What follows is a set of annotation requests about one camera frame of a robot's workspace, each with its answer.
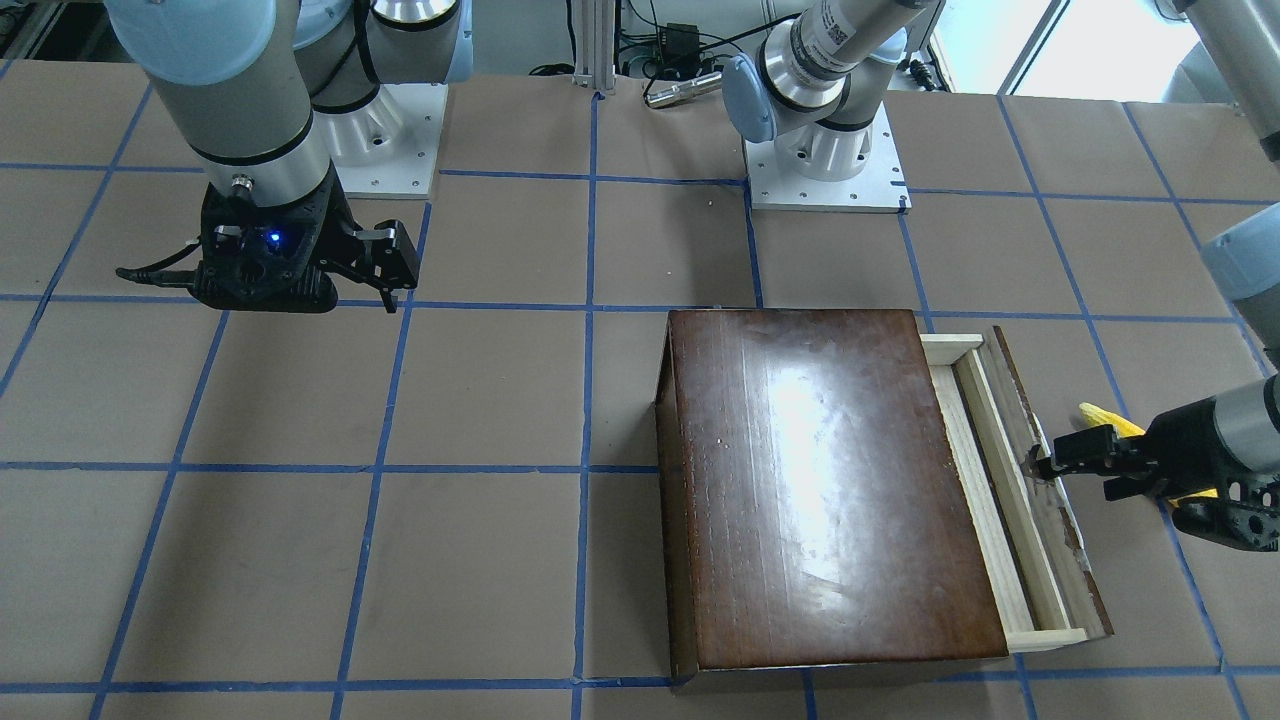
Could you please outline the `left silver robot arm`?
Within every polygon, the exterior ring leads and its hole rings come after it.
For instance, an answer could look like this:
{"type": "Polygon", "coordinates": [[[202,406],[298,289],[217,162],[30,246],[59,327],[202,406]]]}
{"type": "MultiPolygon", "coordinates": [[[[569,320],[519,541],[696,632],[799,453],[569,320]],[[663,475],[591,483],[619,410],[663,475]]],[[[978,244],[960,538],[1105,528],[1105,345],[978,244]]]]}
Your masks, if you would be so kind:
{"type": "Polygon", "coordinates": [[[1277,551],[1277,124],[1222,104],[897,92],[927,1],[815,1],[719,92],[756,208],[846,211],[878,161],[927,322],[1042,322],[1130,421],[1023,445],[1167,524],[1277,551]]]}

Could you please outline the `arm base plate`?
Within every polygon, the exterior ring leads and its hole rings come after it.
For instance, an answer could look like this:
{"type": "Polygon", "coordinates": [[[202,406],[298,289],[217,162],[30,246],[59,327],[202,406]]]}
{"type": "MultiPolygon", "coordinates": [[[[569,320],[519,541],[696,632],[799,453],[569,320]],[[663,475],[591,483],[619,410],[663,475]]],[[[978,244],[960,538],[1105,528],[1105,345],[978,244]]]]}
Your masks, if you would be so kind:
{"type": "Polygon", "coordinates": [[[316,114],[351,199],[429,200],[436,177],[448,85],[384,85],[364,108],[316,114]]]}
{"type": "Polygon", "coordinates": [[[884,105],[851,132],[806,126],[742,142],[751,205],[772,211],[905,214],[913,208],[884,105]]]}

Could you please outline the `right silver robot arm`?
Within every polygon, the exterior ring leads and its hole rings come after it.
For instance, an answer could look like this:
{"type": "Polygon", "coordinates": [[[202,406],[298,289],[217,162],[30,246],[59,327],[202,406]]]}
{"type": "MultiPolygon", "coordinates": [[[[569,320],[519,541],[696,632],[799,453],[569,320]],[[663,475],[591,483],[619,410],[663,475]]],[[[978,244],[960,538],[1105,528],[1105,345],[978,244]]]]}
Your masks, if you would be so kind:
{"type": "Polygon", "coordinates": [[[198,233],[123,281],[243,313],[332,311],[335,277],[394,313],[419,284],[398,220],[364,228],[340,168],[404,151],[393,85],[451,85],[474,68],[468,1],[109,1],[207,188],[198,233]]]}

